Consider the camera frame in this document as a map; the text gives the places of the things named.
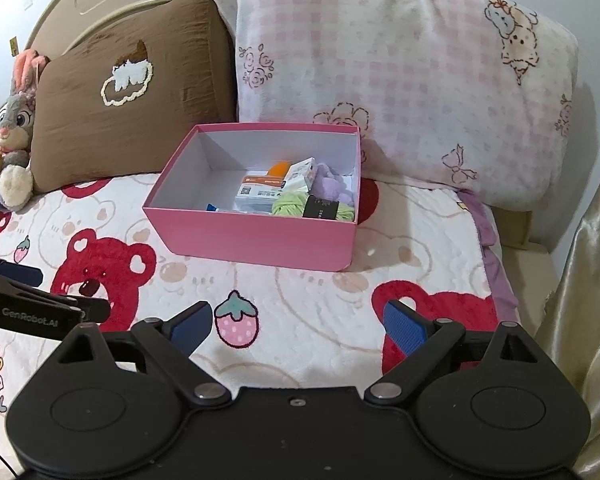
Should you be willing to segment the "brown pillow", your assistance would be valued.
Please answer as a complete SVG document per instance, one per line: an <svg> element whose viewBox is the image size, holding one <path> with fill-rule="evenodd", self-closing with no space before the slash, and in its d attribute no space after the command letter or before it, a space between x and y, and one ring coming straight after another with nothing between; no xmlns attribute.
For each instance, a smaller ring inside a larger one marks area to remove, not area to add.
<svg viewBox="0 0 600 480"><path fill-rule="evenodd" d="M36 192L159 172L196 125L234 122L234 46L213 0L172 0L55 58L35 98Z"/></svg>

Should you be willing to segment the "bear print blanket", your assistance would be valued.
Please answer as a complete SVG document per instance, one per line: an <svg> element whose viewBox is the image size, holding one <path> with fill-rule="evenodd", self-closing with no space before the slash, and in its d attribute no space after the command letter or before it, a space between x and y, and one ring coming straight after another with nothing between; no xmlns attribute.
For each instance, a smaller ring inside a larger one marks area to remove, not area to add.
<svg viewBox="0 0 600 480"><path fill-rule="evenodd" d="M470 193L363 180L352 262L321 272L175 255L143 213L154 182L70 186L0 211L0 258L40 270L48 292L107 300L107 332L207 301L212 332L194 359L231 389L365 387L401 359L379 318L391 299L471 330L517 318L491 211Z"/></svg>

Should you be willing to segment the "orange white small box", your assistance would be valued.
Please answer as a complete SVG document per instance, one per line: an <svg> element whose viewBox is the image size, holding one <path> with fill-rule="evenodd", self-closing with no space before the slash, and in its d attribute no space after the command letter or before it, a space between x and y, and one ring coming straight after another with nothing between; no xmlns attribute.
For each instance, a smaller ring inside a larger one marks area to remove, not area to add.
<svg viewBox="0 0 600 480"><path fill-rule="evenodd" d="M281 177L245 176L234 198L235 207L240 211L270 214L284 186Z"/></svg>

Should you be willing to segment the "pink checkered pillow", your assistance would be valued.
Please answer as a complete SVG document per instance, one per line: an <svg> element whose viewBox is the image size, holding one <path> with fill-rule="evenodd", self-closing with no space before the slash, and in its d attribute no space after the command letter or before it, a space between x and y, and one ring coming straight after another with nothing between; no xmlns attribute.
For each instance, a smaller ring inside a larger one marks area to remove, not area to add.
<svg viewBox="0 0 600 480"><path fill-rule="evenodd" d="M578 45L513 0L213 0L244 122L360 130L387 182L468 188L528 211L554 188Z"/></svg>

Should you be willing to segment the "pink cardboard box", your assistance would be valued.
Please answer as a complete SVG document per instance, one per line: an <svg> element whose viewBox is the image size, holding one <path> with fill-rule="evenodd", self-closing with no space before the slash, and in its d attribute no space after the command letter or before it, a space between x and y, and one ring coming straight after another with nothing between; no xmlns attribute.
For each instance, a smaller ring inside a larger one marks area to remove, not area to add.
<svg viewBox="0 0 600 480"><path fill-rule="evenodd" d="M355 126L223 122L198 125L175 150L143 210L175 255L336 272L352 261L356 223L242 212L234 198L247 174L314 157L356 192L361 135ZM206 211L207 204L217 211Z"/></svg>

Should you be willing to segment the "green yarn ball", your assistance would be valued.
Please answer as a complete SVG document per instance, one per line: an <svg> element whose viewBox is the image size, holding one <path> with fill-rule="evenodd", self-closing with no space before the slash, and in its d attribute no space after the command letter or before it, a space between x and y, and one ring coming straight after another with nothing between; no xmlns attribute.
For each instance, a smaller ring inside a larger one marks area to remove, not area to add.
<svg viewBox="0 0 600 480"><path fill-rule="evenodd" d="M279 217L309 218L353 222L355 209L343 202L318 198L307 192L287 191L272 205L271 214Z"/></svg>

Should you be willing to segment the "gold satin curtain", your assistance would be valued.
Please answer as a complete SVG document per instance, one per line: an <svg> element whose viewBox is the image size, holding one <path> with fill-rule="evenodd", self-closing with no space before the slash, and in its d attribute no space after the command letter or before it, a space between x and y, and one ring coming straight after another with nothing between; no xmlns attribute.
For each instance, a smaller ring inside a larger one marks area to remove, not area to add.
<svg viewBox="0 0 600 480"><path fill-rule="evenodd" d="M600 185L582 217L535 340L580 393L591 431L576 471L600 479Z"/></svg>

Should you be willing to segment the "grey bunny plush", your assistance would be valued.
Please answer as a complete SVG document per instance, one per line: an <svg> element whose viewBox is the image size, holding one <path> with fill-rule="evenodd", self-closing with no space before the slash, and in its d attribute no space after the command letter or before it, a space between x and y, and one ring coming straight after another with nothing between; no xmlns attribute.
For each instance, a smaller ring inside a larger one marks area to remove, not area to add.
<svg viewBox="0 0 600 480"><path fill-rule="evenodd" d="M38 82L47 58L27 49L15 57L12 88L0 106L0 208L20 211L33 194L30 169Z"/></svg>

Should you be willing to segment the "orange makeup sponge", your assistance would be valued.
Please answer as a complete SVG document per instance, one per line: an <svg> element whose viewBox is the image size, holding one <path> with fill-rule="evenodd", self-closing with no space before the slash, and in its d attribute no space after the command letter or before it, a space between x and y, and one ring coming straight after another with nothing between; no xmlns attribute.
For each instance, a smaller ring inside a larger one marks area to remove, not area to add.
<svg viewBox="0 0 600 480"><path fill-rule="evenodd" d="M283 179L284 177L286 177L286 174L290 167L291 162L288 162L288 160L285 160L284 162L276 162L276 164L268 170L266 175L268 177L276 179Z"/></svg>

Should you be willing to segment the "purple plush toy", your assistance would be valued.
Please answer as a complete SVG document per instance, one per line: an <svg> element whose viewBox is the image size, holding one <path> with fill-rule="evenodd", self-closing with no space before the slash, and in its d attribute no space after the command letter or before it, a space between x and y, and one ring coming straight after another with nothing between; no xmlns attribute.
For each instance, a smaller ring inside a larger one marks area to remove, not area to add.
<svg viewBox="0 0 600 480"><path fill-rule="evenodd" d="M310 194L321 200L330 200L349 207L354 206L353 194L348 190L342 177L334 174L324 162L319 162L316 166Z"/></svg>

